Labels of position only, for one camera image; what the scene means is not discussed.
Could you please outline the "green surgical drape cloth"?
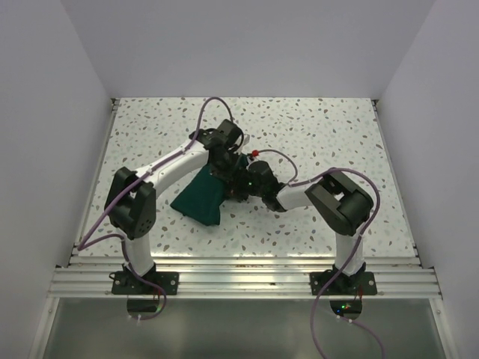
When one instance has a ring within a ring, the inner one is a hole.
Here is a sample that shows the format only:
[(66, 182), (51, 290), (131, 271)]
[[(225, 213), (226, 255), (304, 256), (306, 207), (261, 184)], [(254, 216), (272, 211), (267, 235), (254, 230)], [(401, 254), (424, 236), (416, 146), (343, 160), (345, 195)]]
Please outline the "green surgical drape cloth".
[(211, 166), (203, 166), (193, 180), (172, 201), (170, 207), (204, 226), (218, 226), (221, 205), (235, 198), (233, 185), (210, 173)]

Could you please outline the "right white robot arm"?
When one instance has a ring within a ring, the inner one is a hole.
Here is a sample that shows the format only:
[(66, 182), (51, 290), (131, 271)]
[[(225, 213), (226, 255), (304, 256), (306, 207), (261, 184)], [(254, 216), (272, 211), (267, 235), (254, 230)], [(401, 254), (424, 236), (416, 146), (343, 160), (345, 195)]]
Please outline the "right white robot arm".
[(364, 174), (349, 168), (330, 168), (314, 178), (286, 184), (278, 180), (265, 161), (254, 161), (234, 172), (226, 182), (225, 196), (244, 201), (259, 197), (273, 212), (313, 206), (335, 233), (333, 284), (351, 293), (365, 271), (362, 237), (377, 216), (379, 189)]

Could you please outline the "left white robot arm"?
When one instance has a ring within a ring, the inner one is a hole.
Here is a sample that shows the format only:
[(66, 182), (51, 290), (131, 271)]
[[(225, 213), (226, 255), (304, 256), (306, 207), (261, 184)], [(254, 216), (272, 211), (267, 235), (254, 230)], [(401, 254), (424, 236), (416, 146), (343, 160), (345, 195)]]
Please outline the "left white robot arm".
[(149, 232), (156, 222), (156, 202), (170, 186), (197, 169), (207, 166), (208, 175), (220, 189), (207, 189), (202, 204), (220, 202), (228, 176), (240, 168), (241, 150), (248, 143), (246, 135), (231, 120), (217, 128), (197, 128), (177, 149), (135, 170), (122, 167), (115, 173), (104, 213), (121, 238), (129, 284), (145, 294), (155, 286), (155, 266)]

